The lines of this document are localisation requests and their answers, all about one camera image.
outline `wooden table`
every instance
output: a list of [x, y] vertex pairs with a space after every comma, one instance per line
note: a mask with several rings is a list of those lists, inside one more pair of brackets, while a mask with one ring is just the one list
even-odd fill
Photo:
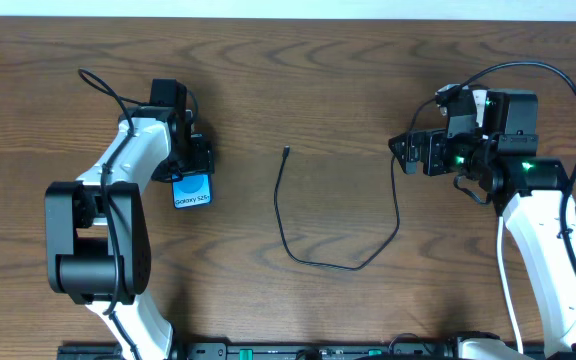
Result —
[[[112, 340], [50, 290], [44, 265], [45, 189], [75, 179], [117, 132], [119, 108], [77, 77], [80, 66], [138, 99], [154, 77], [177, 78], [200, 102], [198, 130], [216, 145], [213, 204], [175, 210], [160, 183], [143, 195], [149, 286], [185, 339], [385, 342], [465, 329], [512, 340], [494, 212], [451, 176], [396, 170], [401, 231], [358, 273], [290, 260], [272, 193], [289, 144], [280, 205], [293, 252], [359, 264], [395, 224], [388, 139], [436, 89], [515, 59], [576, 81], [576, 24], [0, 18], [0, 356], [48, 359], [64, 341]], [[566, 85], [536, 69], [483, 82], [538, 93], [540, 154], [570, 171], [576, 102]], [[418, 125], [444, 121], [426, 111]], [[539, 341], [521, 256], [506, 244], [522, 335]]]

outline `white wall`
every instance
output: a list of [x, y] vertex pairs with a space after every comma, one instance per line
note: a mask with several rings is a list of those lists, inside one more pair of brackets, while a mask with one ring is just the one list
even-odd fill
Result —
[[576, 21], [576, 0], [0, 0], [0, 15]]

